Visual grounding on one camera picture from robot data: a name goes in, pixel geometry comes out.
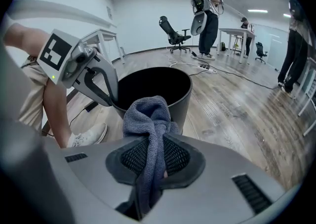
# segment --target white desk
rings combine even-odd
[[[118,42],[118,38],[117,38],[117,34],[114,32],[110,32],[104,29],[97,29],[94,32],[84,36],[81,40],[83,42],[87,42],[88,45],[94,45],[96,44],[97,47],[100,49],[100,51],[103,53],[104,57],[111,62],[111,60],[109,59],[109,56],[107,55],[107,51],[105,49],[105,41],[111,41],[111,40],[115,40],[117,47],[118,47],[118,53],[120,56],[120,59],[122,61],[122,63],[124,64],[124,58],[122,55],[122,51],[119,47],[119,42]]]
[[[251,43],[251,48],[250,48],[249,55],[253,53],[256,35],[254,35],[251,31],[249,31],[247,29],[242,29],[242,28],[239,28],[239,29],[220,28],[220,29],[218,29],[217,55],[219,55],[219,52],[220,52],[222,32],[226,32],[227,34],[229,34],[229,43],[228,43],[228,54],[227,54],[227,56],[229,56],[229,54],[231,52],[232,35],[243,36],[244,42],[242,43],[242,48],[241,48],[241,53],[240,53],[240,59],[239,59],[239,63],[240,64],[242,63],[242,60],[243,60],[243,54],[244,54],[244,51],[245,51],[245,48],[246,48],[246,39],[247,39],[247,37],[251,37],[252,38],[252,43]]]

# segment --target person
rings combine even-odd
[[[277,78],[282,91],[291,97],[294,83],[300,78],[307,61],[309,29],[307,20],[296,20],[294,11],[290,10],[290,32],[288,35],[287,52],[282,69]]]
[[[210,10],[205,11],[207,15],[207,21],[205,29],[199,36],[199,58],[203,58],[204,55],[211,60],[215,60],[215,57],[210,54],[211,47],[213,46],[218,32],[218,15],[216,14],[216,8],[222,3],[221,0],[207,0],[210,3]]]
[[[19,121],[41,131],[44,107],[61,148],[100,143],[107,132],[107,125],[100,123],[85,133],[72,133],[67,118],[66,89],[63,85],[54,84],[37,63],[37,56],[50,35],[43,30],[14,23],[5,14],[1,37],[6,46],[19,48],[29,55],[22,70],[32,80],[33,88],[21,108]]]
[[[241,28],[248,29],[250,32],[255,33],[255,29],[254,29],[253,25],[248,22],[247,18],[243,17],[241,19],[241,21],[242,21]],[[252,38],[247,37],[247,39],[246,39],[246,56],[244,56],[244,58],[247,58],[249,56],[251,41],[252,41]]]

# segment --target black office chair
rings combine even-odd
[[[259,58],[256,58],[258,60],[262,62],[264,62],[266,64],[266,62],[262,59],[262,57],[267,57],[267,52],[265,52],[265,54],[263,53],[263,46],[262,46],[262,43],[258,42],[256,44],[256,47],[257,47],[257,55],[259,56]]]
[[[191,36],[187,35],[187,30],[189,30],[189,29],[182,30],[182,31],[184,31],[184,36],[181,34],[178,34],[177,32],[175,32],[172,29],[171,25],[168,22],[167,17],[165,17],[165,16],[160,17],[159,25],[167,33],[169,43],[171,45],[174,45],[174,47],[172,49],[170,49],[171,53],[173,53],[173,51],[177,50],[177,49],[184,50],[185,53],[187,53],[187,50],[189,50],[189,52],[191,52],[190,48],[185,47],[185,46],[181,46],[181,44],[183,44],[183,41],[191,38]]]

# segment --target wooden floor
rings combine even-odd
[[[118,78],[140,69],[169,66],[176,61],[198,64],[190,54],[176,51],[155,50],[128,55],[126,63],[114,63]],[[251,65],[239,64],[239,57],[216,55],[208,61],[218,69],[243,75],[268,87],[277,86],[278,72],[269,65],[251,61]],[[200,68],[178,64],[175,66],[188,74],[198,73]],[[300,183],[314,156],[316,132],[303,137],[303,132],[315,120],[312,106],[301,117],[297,114],[302,103],[290,99],[280,88],[269,90],[240,77],[218,71],[203,72],[192,76],[193,90],[183,135],[231,148],[266,171],[270,176],[290,189]],[[101,75],[94,82],[106,89]],[[72,120],[91,99],[78,93],[68,104],[68,118]],[[122,119],[114,108],[98,105],[90,113],[85,110],[72,122],[74,133],[82,133],[95,123],[105,122],[109,129],[104,141],[122,137]]]

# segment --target ceiling light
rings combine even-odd
[[[275,41],[275,42],[278,42],[278,43],[282,43],[282,42],[280,42],[280,41],[277,41],[277,40],[273,40],[273,41]]]
[[[249,9],[249,12],[260,12],[260,13],[268,13],[265,9]]]

